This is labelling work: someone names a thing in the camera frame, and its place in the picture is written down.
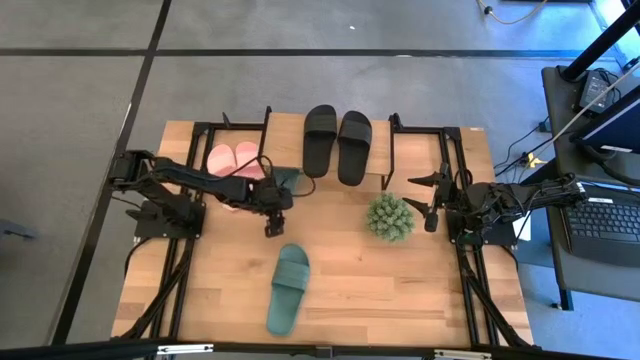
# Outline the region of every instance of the white cable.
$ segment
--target white cable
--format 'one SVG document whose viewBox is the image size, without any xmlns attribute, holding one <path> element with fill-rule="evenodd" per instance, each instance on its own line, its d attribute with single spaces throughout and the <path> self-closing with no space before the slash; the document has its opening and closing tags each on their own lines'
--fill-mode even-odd
<svg viewBox="0 0 640 360">
<path fill-rule="evenodd" d="M 624 80 L 627 76 L 633 74 L 634 71 L 636 71 L 638 68 L 640 68 L 640 62 L 637 63 L 634 67 L 632 67 L 626 74 L 624 74 L 623 76 L 621 76 L 618 80 L 616 80 L 613 84 L 609 85 L 608 88 L 605 89 L 605 91 L 603 93 L 601 93 L 600 95 L 596 96 L 595 99 L 593 99 L 589 104 L 587 104 L 587 106 L 585 106 L 582 110 L 580 110 L 579 113 L 576 114 L 576 116 L 573 117 L 573 119 L 571 119 L 571 121 L 569 121 L 567 123 L 567 125 L 565 125 L 562 130 L 560 130 L 556 136 L 554 136 L 553 138 L 551 138 L 551 141 L 549 141 L 549 143 L 547 144 L 547 146 L 543 147 L 542 150 L 540 150 L 540 152 L 538 152 L 538 155 L 541 155 L 545 150 L 547 150 L 549 148 L 549 146 L 553 145 L 554 142 L 556 142 L 556 140 L 558 140 L 558 138 L 560 136 L 562 136 L 562 134 L 564 134 L 567 129 L 576 121 L 580 118 L 580 116 L 582 116 L 582 114 L 584 114 L 585 111 L 589 110 L 590 107 L 593 106 L 593 104 L 597 103 L 603 96 L 605 96 L 606 94 L 609 93 L 609 91 L 611 91 L 613 88 L 615 88 L 622 80 Z M 522 172 L 520 173 L 520 177 L 518 178 L 518 183 L 520 183 L 522 181 L 522 175 L 524 175 L 524 173 L 527 171 L 527 168 L 529 167 L 529 165 L 531 165 L 531 163 L 533 162 L 533 160 L 536 159 L 536 156 L 532 156 L 531 160 L 529 160 L 529 162 L 527 163 L 527 165 L 524 167 L 524 169 L 522 169 Z"/>
<path fill-rule="evenodd" d="M 482 10 L 486 9 L 488 6 L 484 3 L 484 1 L 482 0 L 476 0 L 478 1 L 478 3 L 482 6 Z M 538 6 L 535 7 L 535 9 L 531 10 L 531 12 L 527 15 L 525 15 L 524 17 L 521 17 L 518 20 L 514 20 L 514 21 L 504 21 L 502 19 L 500 19 L 499 17 L 496 16 L 496 14 L 493 13 L 493 10 L 489 11 L 489 15 L 491 15 L 497 22 L 504 24 L 504 25 L 513 25 L 516 23 L 519 23 L 522 20 L 528 19 L 531 16 L 535 15 L 538 11 L 540 11 L 540 9 L 542 9 L 542 7 L 544 6 L 544 4 L 547 3 L 547 1 L 549 0 L 543 0 L 540 4 L 538 4 Z"/>
</svg>

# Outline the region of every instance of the black desk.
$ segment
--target black desk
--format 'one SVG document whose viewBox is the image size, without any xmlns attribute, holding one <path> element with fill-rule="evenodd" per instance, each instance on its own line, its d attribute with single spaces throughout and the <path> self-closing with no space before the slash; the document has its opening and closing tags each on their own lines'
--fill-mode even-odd
<svg viewBox="0 0 640 360">
<path fill-rule="evenodd" d="M 575 103 L 580 86 L 562 80 L 556 68 L 543 69 L 542 81 L 551 128 L 555 135 L 575 116 L 571 104 Z M 582 117 L 572 128 L 578 128 L 587 121 L 586 117 Z M 523 184 L 556 178 L 566 173 L 574 173 L 577 178 L 586 181 L 614 181 L 598 165 L 584 160 L 569 142 L 569 135 L 559 138 L 554 147 L 556 158 L 525 179 Z M 631 177 L 640 178 L 638 155 L 618 154 L 608 164 Z M 563 310 L 573 310 L 570 290 L 640 301 L 640 268 L 614 266 L 573 256 L 567 250 L 566 230 L 560 210 L 547 208 L 547 217 L 556 281 L 560 288 L 560 307 Z"/>
</svg>

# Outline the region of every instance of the floor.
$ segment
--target floor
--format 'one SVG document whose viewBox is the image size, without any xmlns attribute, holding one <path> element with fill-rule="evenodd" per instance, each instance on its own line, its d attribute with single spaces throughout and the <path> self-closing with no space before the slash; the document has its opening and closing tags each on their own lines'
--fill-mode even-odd
<svg viewBox="0 0 640 360">
<path fill-rule="evenodd" d="M 161 3 L 4 0 L 0 49 L 147 48 Z M 491 3 L 503 18 L 532 7 Z M 171 6 L 159 47 L 554 50 L 559 56 L 558 50 L 584 49 L 600 31 L 584 4 L 550 3 L 528 21 L 503 26 L 486 20 L 472 0 L 181 0 Z M 510 142 L 546 116 L 540 70 L 568 63 L 523 56 L 157 57 L 128 147 L 157 149 L 169 119 L 220 121 L 225 111 L 232 121 L 256 122 L 267 105 L 307 112 L 330 103 L 338 112 L 358 109 L 372 118 L 398 112 L 406 124 L 485 127 L 498 163 Z M 2 348 L 46 341 L 141 65 L 138 56 L 0 56 L 0 218 L 39 233 L 34 241 L 0 243 Z M 598 65 L 620 70 L 609 56 Z M 544 139 L 536 133 L 514 151 Z M 132 244 L 134 224 L 125 209 L 116 202 L 109 208 L 70 341 L 109 336 Z M 548 307 L 558 297 L 552 270 L 525 265 L 520 275 L 538 345 L 640 356 L 634 342 L 640 304 L 577 294 L 576 311 L 561 313 Z"/>
</svg>

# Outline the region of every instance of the pink slipper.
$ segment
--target pink slipper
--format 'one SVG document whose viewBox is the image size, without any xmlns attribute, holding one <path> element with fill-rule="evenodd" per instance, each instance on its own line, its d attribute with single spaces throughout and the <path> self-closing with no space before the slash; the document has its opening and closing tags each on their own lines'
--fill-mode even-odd
<svg viewBox="0 0 640 360">
<path fill-rule="evenodd" d="M 241 167 L 252 159 L 255 159 L 256 156 L 258 156 L 258 145 L 255 143 L 244 141 L 236 146 L 236 160 L 238 161 L 238 167 Z M 256 180 L 264 178 L 264 172 L 256 160 L 253 160 L 247 167 L 238 171 L 236 175 Z"/>
<path fill-rule="evenodd" d="M 207 170 L 211 175 L 226 176 L 237 169 L 236 158 L 229 145 L 220 144 L 211 150 L 207 158 Z"/>
</svg>

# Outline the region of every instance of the potted succulent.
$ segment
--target potted succulent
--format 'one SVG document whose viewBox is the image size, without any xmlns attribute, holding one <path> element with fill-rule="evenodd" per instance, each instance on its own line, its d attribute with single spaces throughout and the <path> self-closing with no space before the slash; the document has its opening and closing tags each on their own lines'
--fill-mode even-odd
<svg viewBox="0 0 640 360">
<path fill-rule="evenodd" d="M 413 213 L 407 203 L 390 193 L 371 201 L 367 225 L 376 236 L 391 243 L 405 240 L 415 227 Z"/>
</svg>

